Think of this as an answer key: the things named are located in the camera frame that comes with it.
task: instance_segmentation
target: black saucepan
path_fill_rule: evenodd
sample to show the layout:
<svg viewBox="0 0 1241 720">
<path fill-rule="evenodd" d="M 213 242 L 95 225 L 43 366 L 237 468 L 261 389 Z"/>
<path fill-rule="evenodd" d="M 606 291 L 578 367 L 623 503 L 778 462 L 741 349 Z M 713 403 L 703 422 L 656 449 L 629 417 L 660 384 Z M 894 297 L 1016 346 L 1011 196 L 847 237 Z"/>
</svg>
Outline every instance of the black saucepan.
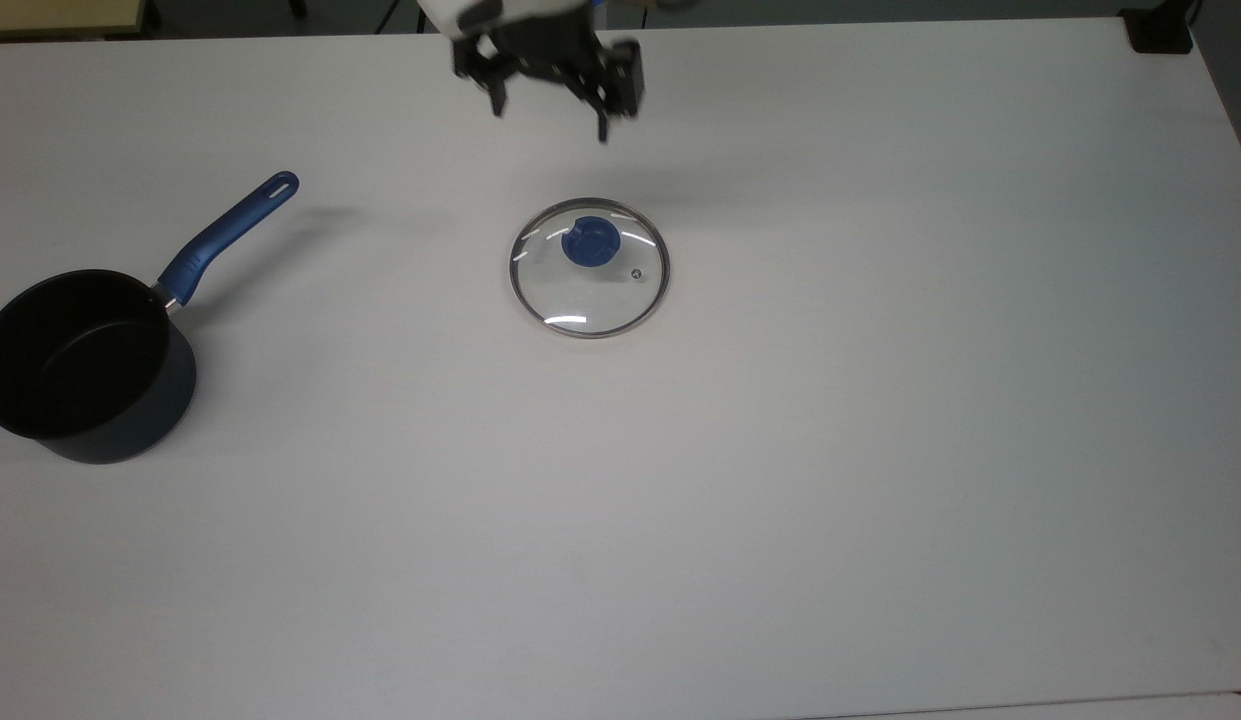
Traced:
<svg viewBox="0 0 1241 720">
<path fill-rule="evenodd" d="M 154 287 L 113 269 L 37 283 L 0 310 L 0 425 L 71 461 L 125 461 L 175 427 L 194 395 L 194 351 L 168 312 L 210 261 L 295 195 L 278 173 L 199 233 Z"/>
</svg>

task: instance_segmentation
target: blue handle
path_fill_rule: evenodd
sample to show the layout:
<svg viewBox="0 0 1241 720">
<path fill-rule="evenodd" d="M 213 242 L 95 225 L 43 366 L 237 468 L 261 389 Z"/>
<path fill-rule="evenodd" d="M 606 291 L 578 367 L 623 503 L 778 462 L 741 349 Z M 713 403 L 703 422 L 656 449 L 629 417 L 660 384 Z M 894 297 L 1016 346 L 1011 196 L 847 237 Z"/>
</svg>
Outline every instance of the blue handle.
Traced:
<svg viewBox="0 0 1241 720">
<path fill-rule="evenodd" d="M 158 277 L 158 284 L 166 288 L 181 305 L 186 305 L 194 290 L 199 288 L 199 281 L 204 278 L 210 261 L 216 259 L 217 254 L 244 236 L 246 231 L 253 228 L 261 220 L 269 217 L 269 214 L 295 195 L 299 187 L 300 179 L 295 178 L 294 173 L 278 173 L 269 178 L 240 204 L 232 206 L 227 214 L 221 215 L 216 222 L 208 225 L 199 237 L 190 240 Z"/>
<path fill-rule="evenodd" d="M 562 252 L 566 258 L 582 268 L 607 264 L 620 251 L 620 231 L 611 220 L 585 215 L 576 218 L 573 227 L 562 233 Z"/>
</svg>

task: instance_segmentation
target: white table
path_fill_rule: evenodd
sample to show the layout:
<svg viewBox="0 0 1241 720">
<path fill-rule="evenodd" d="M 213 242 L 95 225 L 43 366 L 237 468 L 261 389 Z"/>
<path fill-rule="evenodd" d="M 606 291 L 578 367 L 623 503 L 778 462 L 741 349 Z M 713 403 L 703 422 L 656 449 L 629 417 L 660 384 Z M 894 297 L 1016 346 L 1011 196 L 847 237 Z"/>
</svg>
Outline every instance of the white table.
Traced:
<svg viewBox="0 0 1241 720">
<path fill-rule="evenodd" d="M 1241 688 L 1241 151 L 1117 19 L 640 35 L 643 118 L 504 120 L 429 37 L 0 46 L 0 307 L 150 279 L 150 454 L 0 432 L 0 720 L 756 719 Z M 508 251 L 632 204 L 669 295 Z"/>
<path fill-rule="evenodd" d="M 1160 696 L 1122 701 L 983 708 L 908 715 L 908 720 L 1241 720 L 1241 696 Z"/>
</svg>

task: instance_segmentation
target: pot lid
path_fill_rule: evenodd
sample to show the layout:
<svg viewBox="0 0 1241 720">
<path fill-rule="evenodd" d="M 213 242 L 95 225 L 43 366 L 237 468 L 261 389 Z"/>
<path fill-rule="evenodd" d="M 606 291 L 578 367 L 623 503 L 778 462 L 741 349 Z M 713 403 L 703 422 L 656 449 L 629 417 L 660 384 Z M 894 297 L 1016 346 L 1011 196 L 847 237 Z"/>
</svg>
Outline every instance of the pot lid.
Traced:
<svg viewBox="0 0 1241 720">
<path fill-rule="evenodd" d="M 553 205 L 514 241 L 509 277 L 544 325 L 570 336 L 611 336 L 655 310 L 669 286 L 669 252 L 649 220 L 614 200 Z"/>
</svg>

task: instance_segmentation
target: blue lid knob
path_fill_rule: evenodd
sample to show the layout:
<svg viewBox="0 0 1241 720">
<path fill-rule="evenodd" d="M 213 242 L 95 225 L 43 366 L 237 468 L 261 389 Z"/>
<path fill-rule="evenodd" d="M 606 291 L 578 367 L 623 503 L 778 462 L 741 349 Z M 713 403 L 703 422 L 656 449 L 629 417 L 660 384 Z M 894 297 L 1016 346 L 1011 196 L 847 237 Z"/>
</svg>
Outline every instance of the blue lid knob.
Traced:
<svg viewBox="0 0 1241 720">
<path fill-rule="evenodd" d="M 566 258 L 582 268 L 607 264 L 620 251 L 620 231 L 609 220 L 586 215 L 575 220 L 575 227 L 562 236 Z"/>
</svg>

